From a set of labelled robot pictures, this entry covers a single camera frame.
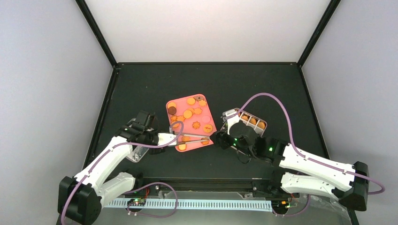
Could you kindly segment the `orange rosette butter cookie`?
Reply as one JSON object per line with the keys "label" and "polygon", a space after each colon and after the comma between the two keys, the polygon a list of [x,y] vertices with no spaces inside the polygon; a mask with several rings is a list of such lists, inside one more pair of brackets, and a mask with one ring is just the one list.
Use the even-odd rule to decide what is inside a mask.
{"label": "orange rosette butter cookie", "polygon": [[200,124],[200,122],[198,122],[198,121],[195,121],[195,122],[192,123],[192,128],[193,128],[193,129],[199,129],[200,126],[201,126],[201,124]]}

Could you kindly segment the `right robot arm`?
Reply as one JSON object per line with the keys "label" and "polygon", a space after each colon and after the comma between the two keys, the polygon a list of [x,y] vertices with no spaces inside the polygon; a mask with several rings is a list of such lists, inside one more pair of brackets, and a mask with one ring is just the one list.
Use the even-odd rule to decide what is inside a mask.
{"label": "right robot arm", "polygon": [[273,196],[282,193],[320,195],[351,210],[367,210],[369,182],[365,177],[368,165],[363,162],[339,163],[294,149],[291,143],[261,137],[242,122],[214,132],[210,140],[222,149],[234,147],[277,168],[273,180],[267,183],[268,192]]}

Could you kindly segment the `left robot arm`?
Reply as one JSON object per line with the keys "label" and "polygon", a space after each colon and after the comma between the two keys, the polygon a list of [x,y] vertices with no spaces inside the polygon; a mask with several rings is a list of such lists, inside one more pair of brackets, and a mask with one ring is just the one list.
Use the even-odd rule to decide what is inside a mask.
{"label": "left robot arm", "polygon": [[135,185],[135,177],[127,172],[119,173],[107,181],[111,172],[139,148],[158,147],[158,131],[153,128],[154,114],[140,111],[126,125],[121,126],[106,148],[81,172],[64,177],[59,183],[57,210],[60,224],[69,218],[81,225],[91,225],[108,203]]}

